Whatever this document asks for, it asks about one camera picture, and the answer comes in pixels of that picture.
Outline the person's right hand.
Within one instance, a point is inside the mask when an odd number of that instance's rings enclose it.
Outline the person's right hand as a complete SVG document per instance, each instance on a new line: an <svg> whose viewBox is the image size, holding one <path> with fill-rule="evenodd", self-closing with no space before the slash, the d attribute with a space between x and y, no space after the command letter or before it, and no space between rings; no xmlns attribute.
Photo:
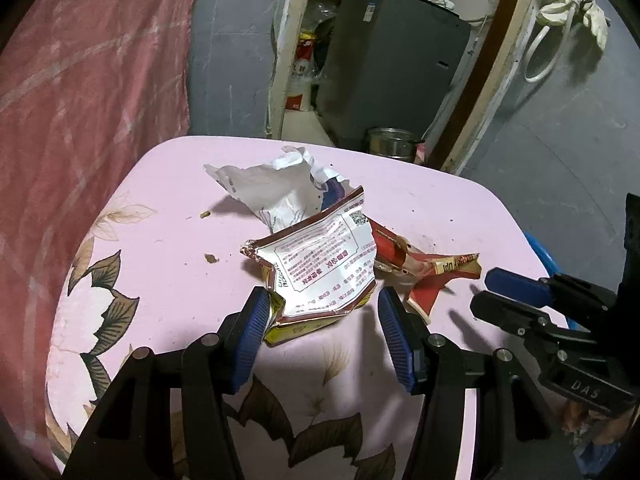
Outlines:
<svg viewBox="0 0 640 480"><path fill-rule="evenodd" d="M620 417L612 418L590 410L585 405L567 401L562 409L562 429L575 442L608 445L623 440L638 419L638 410L631 408Z"/></svg>

